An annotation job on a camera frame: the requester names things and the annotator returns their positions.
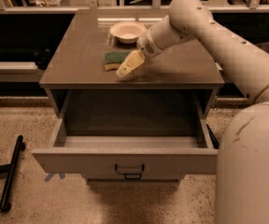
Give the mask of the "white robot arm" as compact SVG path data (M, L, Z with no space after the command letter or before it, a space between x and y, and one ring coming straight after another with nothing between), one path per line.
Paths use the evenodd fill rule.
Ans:
M124 77L147 58L198 39L248 98L219 144L216 224L269 224L269 54L213 19L200 0L172 0L168 14L138 39L119 67Z

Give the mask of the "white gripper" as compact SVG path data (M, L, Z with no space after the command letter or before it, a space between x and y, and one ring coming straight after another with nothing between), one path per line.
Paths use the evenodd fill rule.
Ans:
M150 29L137 39L136 46L138 50L131 51L116 71L118 77L126 77L144 63L145 57L153 59L163 53L163 50L155 44Z

